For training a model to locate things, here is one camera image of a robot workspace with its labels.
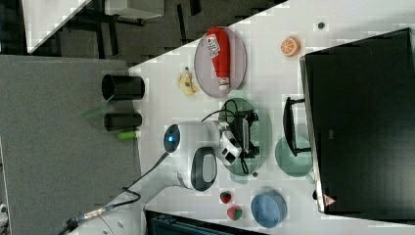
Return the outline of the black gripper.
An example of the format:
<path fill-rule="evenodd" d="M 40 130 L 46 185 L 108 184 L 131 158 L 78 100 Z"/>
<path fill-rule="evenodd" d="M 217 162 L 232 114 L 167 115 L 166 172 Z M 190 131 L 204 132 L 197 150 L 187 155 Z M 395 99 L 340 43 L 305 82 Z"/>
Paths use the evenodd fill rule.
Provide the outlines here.
<path fill-rule="evenodd" d="M 251 141 L 251 126 L 258 121 L 253 110 L 238 111 L 232 121 L 234 135 L 242 147 L 242 158 L 253 159 L 259 154 L 259 148 Z"/>

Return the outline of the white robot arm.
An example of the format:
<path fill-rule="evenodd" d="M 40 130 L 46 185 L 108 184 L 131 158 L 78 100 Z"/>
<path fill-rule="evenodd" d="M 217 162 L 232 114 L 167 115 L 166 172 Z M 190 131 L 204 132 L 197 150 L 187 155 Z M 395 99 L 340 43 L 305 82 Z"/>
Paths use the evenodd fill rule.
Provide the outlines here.
<path fill-rule="evenodd" d="M 59 235 L 145 235 L 145 206 L 167 187 L 204 192 L 214 183 L 217 164 L 234 165 L 259 148 L 251 141 L 254 111 L 229 111 L 219 120 L 171 125 L 157 163 L 107 205 L 67 221 Z"/>

